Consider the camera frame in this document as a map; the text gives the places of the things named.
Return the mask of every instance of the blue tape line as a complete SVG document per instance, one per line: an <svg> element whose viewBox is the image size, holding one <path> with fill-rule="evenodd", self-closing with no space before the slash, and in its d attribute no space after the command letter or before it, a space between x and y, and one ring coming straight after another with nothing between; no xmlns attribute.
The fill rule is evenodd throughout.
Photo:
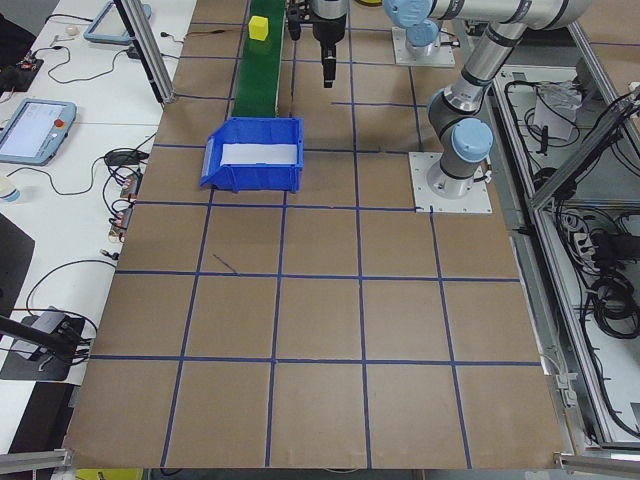
<svg viewBox="0 0 640 480"><path fill-rule="evenodd" d="M541 362L512 360L410 360L410 359L367 359L353 358L271 358L271 357L210 357L206 355L120 355L95 354L92 360L103 361L167 361L167 362L218 362L218 363L288 363L308 365L423 365L455 367L542 367Z"/></svg>
<svg viewBox="0 0 640 480"><path fill-rule="evenodd" d="M191 25L230 25L234 27L244 27L244 23L234 22L191 22Z"/></svg>
<svg viewBox="0 0 640 480"><path fill-rule="evenodd" d="M203 96L203 95L189 95L189 94L186 94L186 93L176 93L176 97L192 98L192 99L195 99L195 100L222 100L222 101L233 100L233 98L229 98L229 97L207 97L207 96Z"/></svg>
<svg viewBox="0 0 640 480"><path fill-rule="evenodd" d="M420 132L420 115L418 113L418 100L416 98L416 86L413 81L413 68L409 67L409 84L411 86L411 98L413 99L413 113L416 117L416 130L418 132L418 150L424 152L422 144L422 133Z"/></svg>
<svg viewBox="0 0 640 480"><path fill-rule="evenodd" d="M137 205L169 205L169 206L187 206L187 207L205 207L208 206L208 202L183 202L178 200L138 200ZM250 203L216 203L212 204L214 207L221 208L272 208L272 209L298 209L298 210L363 210L367 212L415 212L414 208L410 207L351 207L348 205L282 205L274 203L265 204L250 204Z"/></svg>
<svg viewBox="0 0 640 480"><path fill-rule="evenodd" d="M244 18L246 19L247 13L249 11L249 2L246 2L245 4L245 11L244 11ZM240 36L240 39L238 40L238 50L236 53L236 57L238 57L240 55L240 48L242 46L242 35ZM229 86L229 95L228 97L231 98L232 94L233 94L233 86L235 83L235 76L236 76L236 72L238 70L238 60L236 59L235 61L235 65L234 65L234 70L233 70L233 75L231 78L231 85ZM226 115L225 118L228 116L228 112L229 112L229 108L231 105L231 101L227 100L227 108L226 108ZM186 348L187 348L187 341L189 338L189 329L191 327L191 319L193 316L193 308L195 305L195 297L197 294L197 290L198 290L198 282L199 282L199 273L202 267L202 259L204 258L204 250L205 250L205 246L206 246L206 240L207 240L207 234L208 234L208 230L209 230L209 223L210 223L210 219L211 219L211 209L212 204L213 204L213 200L214 200L214 194L215 191L211 190L211 193L209 194L209 205L207 206L207 216L205 218L205 224L204 224L204 228L203 228L203 232L202 232L202 239L200 241L200 252L198 254L198 263L197 263L197 267L196 267L196 275L195 278L193 280L193 288L191 291L191 300L189 303L189 310L188 310L188 314L187 314L187 321L185 324L185 329L184 329L184 333L183 333L183 337L182 337L182 347L181 347L181 351L180 351L180 355L184 357L185 353L186 353ZM173 391L173 398L171 401L171 409L170 409L170 413L169 413L169 421L167 422L167 431L165 434L165 441L164 441L164 448L162 451L162 459L160 461L160 464L164 467L166 465L167 462L167 455L169 453L169 445L171 444L171 434L173 431L173 422L174 422L174 418L175 418L175 410L176 410L176 405L178 402L178 394L180 391L180 382L182 379L182 367L183 367L184 363L182 360L179 361L178 363L178 372L176 374L176 383L174 386L174 391Z"/></svg>
<svg viewBox="0 0 640 480"><path fill-rule="evenodd" d="M451 356L451 373L453 375L453 387L456 394L456 404L458 408L458 418L460 421L460 431L462 433L462 444L464 447L464 456L467 462L467 468L473 467L471 462L471 451L469 449L469 439L467 437L467 427L464 422L464 412L462 410L462 396L460 394L460 384L458 382L458 372L455 365L455 352L453 349L453 339L451 336L451 325L449 324L449 311L447 309L447 299L444 291L444 281L442 280L442 265L440 263L440 249L438 248L438 236L436 232L436 224L434 220L433 207L429 212L429 224L431 225L431 234L433 236L433 250L436 258L436 271L438 272L438 284L440 287L440 298L442 301L442 313L444 316L444 326L447 334L447 344L449 346L449 355Z"/></svg>
<svg viewBox="0 0 640 480"><path fill-rule="evenodd" d="M277 278L277 273L251 273L251 272L187 272L172 270L116 270L116 275L199 275L201 277L246 277L246 278ZM363 280L365 282L438 282L444 283L520 283L517 278L465 278L465 277L394 277L379 275L316 275L304 273L283 273L282 278L299 278L310 280Z"/></svg>
<svg viewBox="0 0 640 480"><path fill-rule="evenodd" d="M186 60L239 60L238 57L230 57L225 55L182 55L180 59Z"/></svg>
<svg viewBox="0 0 640 480"><path fill-rule="evenodd" d="M356 107L404 107L414 108L415 105L409 105L408 103L393 103L393 102L331 102L331 105L355 105Z"/></svg>
<svg viewBox="0 0 640 480"><path fill-rule="evenodd" d="M351 10L351 2L348 3L348 9ZM369 385L367 377L367 345L364 319L364 295L362 281L362 230L360 228L360 180L358 175L358 141L356 132L356 108L354 104L354 75L353 75L353 42L351 37L351 15L347 15L348 27L347 32L349 38L349 86L351 90L351 133L353 136L353 168L355 176L355 197L356 197L356 238L357 238L357 254L358 254L358 301L360 303L360 348L362 351L362 394L363 394L363 410L364 410L364 438L365 451L367 456L367 468L373 468L373 460L371 455L371 427L369 418Z"/></svg>
<svg viewBox="0 0 640 480"><path fill-rule="evenodd" d="M209 201L213 202L213 193L214 191L211 190L211 193L209 194ZM205 223L204 223L204 228L202 231L202 238L200 239L200 252L198 254L198 262L196 264L196 274L194 275L193 278L193 287L191 288L191 298L189 300L189 309L187 311L187 320L185 322L185 326L184 326L184 332L182 334L182 345L180 347L180 356L184 357L186 355L186 351L187 351L187 341L189 338L189 328L191 327L191 319L193 318L193 310L195 307L195 299L196 299L196 293L198 291L198 282L199 282L199 275L198 273L200 272L200 268L202 267L202 259L204 257L204 249L205 249L205 244L206 244L206 240L207 240L207 231L209 229L209 220L211 218L211 207L207 208L207 216L205 218ZM173 397L171 400L171 410L169 413L169 421L167 422L167 431L165 434L165 441L164 441L164 448L162 450L162 460L160 461L160 464L164 467L167 461L167 455L169 454L169 445L171 443L171 433L173 431L173 421L175 418L175 410L176 410L176 405L178 403L178 394L180 392L180 383L182 380L182 368L183 368L184 362L183 360L179 360L178 363L178 371L176 374L176 383L175 383L175 387L173 390Z"/></svg>
<svg viewBox="0 0 640 480"><path fill-rule="evenodd" d="M287 205L287 193L282 196L283 207ZM267 410L267 442L264 454L264 466L271 464L271 430L273 423L273 394L275 388L275 360L278 348L278 322L280 320L280 295L282 293L282 265L284 263L284 235L287 227L287 209L282 209L280 218L280 248L278 250L278 276L276 283L275 313L273 316L273 336L271 339L271 372L269 376L269 404Z"/></svg>

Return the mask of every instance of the wire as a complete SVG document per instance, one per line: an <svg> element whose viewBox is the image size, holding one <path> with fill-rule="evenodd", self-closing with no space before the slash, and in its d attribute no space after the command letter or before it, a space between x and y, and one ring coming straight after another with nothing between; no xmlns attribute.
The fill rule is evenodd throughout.
<svg viewBox="0 0 640 480"><path fill-rule="evenodd" d="M170 472L168 469L166 468L161 468L160 469L160 473L162 475L164 475L165 477L172 477L174 475L177 475L178 473L180 473L182 470L184 470L184 468L177 468L176 470L174 470L173 472Z"/></svg>
<svg viewBox="0 0 640 480"><path fill-rule="evenodd" d="M27 294L27 298L26 298L26 300L25 300L25 306L26 306L27 312L29 312L31 315L34 315L33 311L35 311L35 310L32 310L32 309L31 309L31 307L29 306L29 304L30 304L31 300L33 299L33 295L34 295L34 293L36 292L36 290L38 289L38 287L39 287L40 285L42 285L42 283L43 283L47 278L49 278L51 275L53 275L54 273L56 273L56 272L58 272L58 271L60 271L60 270L62 270L62 269L64 269L64 268L70 267L70 266L72 266L72 265L78 265L78 264L81 264L81 263L102 263L102 264L104 264L104 265L108 265L108 266L110 266L110 267L116 268L116 266L115 266L113 263L111 263L111 262L107 262L107 261L105 261L105 260L94 260L94 259L88 259L88 260L74 260L74 261L72 261L72 262L63 263L62 265L59 265L59 266L57 266L57 267L53 268L52 270L49 270L49 272L47 272L47 273L46 273L42 278L40 278L40 280L38 280L38 281L35 283L35 285L31 288L31 290L30 290L30 291L29 291L29 293Z"/></svg>
<svg viewBox="0 0 640 480"><path fill-rule="evenodd" d="M173 35L171 35L170 33L167 32L160 32L160 36L162 38L170 38L171 40L173 40L175 43L184 43L184 40L176 40L176 37L174 37Z"/></svg>
<svg viewBox="0 0 640 480"><path fill-rule="evenodd" d="M359 468L352 468L351 470L338 470L338 469L333 469L333 468L325 468L324 469L326 472L331 472L331 473L339 473L341 475L345 475L348 473L355 473L357 471L359 471Z"/></svg>
<svg viewBox="0 0 640 480"><path fill-rule="evenodd" d="M538 161L535 158L533 158L533 155L531 155L531 152L529 151L527 142L524 138L524 135L522 135L522 130L520 129L520 124L518 122L518 114L516 113L516 109L513 106L513 103L511 102L510 89L511 87L519 84L520 82L517 80L507 83L504 86L504 96L505 96L505 99L507 100L507 106L509 108L509 113L511 114L511 119L516 128L516 134L518 135L518 139L520 140L520 144L522 145L522 149L524 150L524 154L527 160L527 170L529 171L529 176L533 178L534 177L533 166L535 165L538 170L542 170L542 165L540 165L540 163L538 163Z"/></svg>
<svg viewBox="0 0 640 480"><path fill-rule="evenodd" d="M26 350L16 350L14 348L4 348L4 347L0 347L0 350L2 350L3 352L26 353L28 355L33 355L35 353L35 352L27 352Z"/></svg>
<svg viewBox="0 0 640 480"><path fill-rule="evenodd" d="M526 111L526 113L524 114L524 125L527 128L527 132L529 132L529 135L531 135L531 137L533 137L534 139L536 139L540 144L542 144L542 133L539 131L540 127L538 127L536 124L531 124L530 121L531 119L535 116L535 112L536 109L535 107L530 108L529 110ZM571 141L566 141L565 143L562 144L553 144L553 143L549 143L550 147L554 147L554 148L565 148L565 147L570 147L571 145L575 144L578 142L578 140L580 140L581 137L581 132L580 129L578 127L576 127L573 132L578 132L578 135L576 136L576 138L574 138ZM564 140L563 138L560 137L549 137L549 140Z"/></svg>
<svg viewBox="0 0 640 480"><path fill-rule="evenodd" d="M67 18L75 18L76 20L82 20L84 22L93 22L93 18L77 17L75 15L67 15L64 13L52 13L45 19L44 23L47 23L53 17L67 17Z"/></svg>
<svg viewBox="0 0 640 480"><path fill-rule="evenodd" d="M458 36L455 33L447 32L446 30L440 30L440 33L444 35L449 35L449 37L458 38Z"/></svg>
<svg viewBox="0 0 640 480"><path fill-rule="evenodd" d="M9 100L11 100L13 98L13 95L16 93L16 89L12 88L11 91L9 92L9 95L7 96L7 98L5 98L4 100L0 100L0 103L7 103Z"/></svg>
<svg viewBox="0 0 640 480"><path fill-rule="evenodd" d="M618 218L613 218L611 215L609 215L608 212L600 208L591 207L591 206L574 207L572 208L572 210L578 213L581 210L585 210L589 213L595 213L596 215L599 215L601 219L604 219L607 222L609 222L609 225L607 226L614 228L616 231L620 231L620 228L618 225L621 222L621 218L623 218L623 215L625 215L623 213ZM566 212L564 210L564 201L557 202L555 207L556 229L558 230L559 239L563 245L563 248L565 250L568 250L567 237L564 235L563 229L561 228L561 218L563 215L565 216L573 215L575 217L581 218L582 222L584 223L584 228L586 229L586 232L588 234L590 234L590 232L595 229L592 229L587 224L587 221L584 218L584 216L580 217L576 213ZM567 254L569 256L571 263L574 265L574 273L576 275L576 278L578 279L578 283L583 285L582 288L579 288L579 294L580 294L580 303L579 303L580 308L578 312L579 322L580 322L580 327L582 331L582 336L584 338L591 363L595 369L598 388L604 400L605 407L607 409L609 416L611 417L611 419L616 425L618 425L622 430L624 430L629 435L632 435L636 438L640 438L640 432L634 428L631 428L629 425L627 425L622 420L622 418L620 418L619 413L613 407L613 404L609 397L609 393L605 383L606 379L604 377L604 369L603 369L602 363L595 353L595 348L593 347L593 344L591 342L591 339L589 337L589 333L587 330L587 322L588 322L587 316L591 314L593 315L598 328L600 328L607 335L615 338L625 338L625 339L636 338L638 335L640 335L640 309L635 303L635 300L633 299L630 292L621 294L621 292L625 290L624 282L626 282L626 279L624 279L624 277L622 277L621 274L619 273L612 274L612 273L606 273L606 272L604 274L601 273L599 274L600 278L598 280L589 284L586 282L586 279L584 278L584 273L582 269L576 266L575 259L572 257L572 255L569 252L567 252ZM612 281L613 278L621 278L621 280L617 282L616 287L612 287L612 285L614 285ZM615 292L616 293L615 296L610 295L610 291L609 291L610 288L617 289L617 291ZM583 294L583 290L586 290L588 292L586 300ZM624 308L619 309L617 312L613 311L612 313L612 310L608 308L606 304L607 300L610 300L610 299L615 300L615 302L620 302L620 300L622 300L623 303L626 302L626 305L624 306ZM623 312L624 314L626 314L629 311L631 311L630 316L633 322L632 330L630 332L620 332L617 329L613 328L612 325L610 324L610 320L613 318L610 318L610 317L616 317L616 319L622 319L621 317L623 315Z"/></svg>
<svg viewBox="0 0 640 480"><path fill-rule="evenodd" d="M186 37L200 37L205 35L220 35L221 33L225 33L226 30L211 30L210 32L189 32L185 35Z"/></svg>
<svg viewBox="0 0 640 480"><path fill-rule="evenodd" d="M83 195L85 193L88 193L91 191L91 189L93 188L94 184L95 184L95 180L96 180L96 172L95 172L95 167L98 164L98 162L100 160L102 160L103 157L99 157L96 158L93 163L91 164L91 183L89 184L89 186L83 190L79 190L77 192L61 192L53 183L53 177L51 176L51 174L49 172L45 172L44 170L38 170L37 168L33 168L33 167L20 167L17 168L16 170L14 170L13 172L10 172L7 174L7 177L11 177L12 175L15 175L18 172L22 172L25 170L29 170L32 172L36 172L36 173L41 173L42 175L46 175L47 178L49 178L49 184L51 185L51 188L53 189L53 191L57 194L60 195L61 197L70 197L70 196L74 196L74 195Z"/></svg>
<svg viewBox="0 0 640 480"><path fill-rule="evenodd" d="M118 58L118 56L122 53L126 53L127 50L119 50L118 52L116 52L116 54L113 56L113 59L111 60L111 68L109 70L106 70L104 72L98 73L96 75L92 75L91 77L86 77L86 78L72 78L70 80L59 80L56 77L53 76L53 72L55 70L57 70L58 68L62 67L63 65L67 65L68 63L71 62L71 50L69 50L68 47L64 47L61 45L56 45L55 47L47 47L47 48L40 48L38 50L36 50L35 52L33 52L33 56L35 57L35 55L38 52L41 52L43 50L64 50L67 52L67 59L64 60L63 62L58 63L57 65L54 65L53 67L51 67L48 71L47 71L47 75L49 76L49 78L51 78L51 80L53 80L56 83L59 83L61 85L68 85L70 83L76 83L76 82L88 82L91 80L95 80L96 78L100 78L103 77L105 75L108 75L110 73L112 73L115 69L116 69L116 59Z"/></svg>

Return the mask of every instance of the metal base plate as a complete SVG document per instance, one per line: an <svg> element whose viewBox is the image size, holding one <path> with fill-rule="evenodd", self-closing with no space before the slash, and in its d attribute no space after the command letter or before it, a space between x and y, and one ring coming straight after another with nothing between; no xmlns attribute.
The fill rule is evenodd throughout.
<svg viewBox="0 0 640 480"><path fill-rule="evenodd" d="M469 193L459 200L442 198L431 190L427 185L427 172L433 164L440 160L441 156L441 153L436 152L409 153L416 211L428 213L433 209L437 213L493 213L487 185L484 182L474 183ZM475 176L476 178L483 176L482 168L478 167Z"/></svg>
<svg viewBox="0 0 640 480"><path fill-rule="evenodd" d="M407 32L403 28L393 27L391 34L393 37L393 53L396 56L397 65L445 68L453 68L456 65L453 50L451 50L449 46L440 46L434 50L431 55L416 59L413 54L407 50L405 44ZM449 36L444 33L440 34L440 41L449 41Z"/></svg>

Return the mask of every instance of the electronic device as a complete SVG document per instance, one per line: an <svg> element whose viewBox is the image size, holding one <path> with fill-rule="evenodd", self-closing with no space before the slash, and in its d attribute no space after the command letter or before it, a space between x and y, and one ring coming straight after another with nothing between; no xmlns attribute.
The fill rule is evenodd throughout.
<svg viewBox="0 0 640 480"><path fill-rule="evenodd" d="M142 8L147 19L151 18L151 6L143 4ZM131 37L113 2L107 2L84 32L84 38L93 43L114 45L129 45L131 43Z"/></svg>
<svg viewBox="0 0 640 480"><path fill-rule="evenodd" d="M44 165L58 151L75 118L73 103L23 100L0 133L0 162Z"/></svg>
<svg viewBox="0 0 640 480"><path fill-rule="evenodd" d="M21 322L0 315L0 333L15 340L0 369L2 380L62 381L76 358L84 318L72 318L49 307Z"/></svg>

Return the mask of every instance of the black stand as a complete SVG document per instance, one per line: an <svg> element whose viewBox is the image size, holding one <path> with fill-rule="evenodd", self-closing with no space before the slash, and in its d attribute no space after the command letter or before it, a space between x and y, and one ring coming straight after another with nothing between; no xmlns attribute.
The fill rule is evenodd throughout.
<svg viewBox="0 0 640 480"><path fill-rule="evenodd" d="M26 326L31 326L37 318L25 317L22 323ZM79 339L84 328L84 319L65 317L65 321L78 334ZM16 352L9 352L0 370L0 379L60 382L69 375L71 362L73 362L72 357L54 357L50 353L43 353L35 360L27 360Z"/></svg>

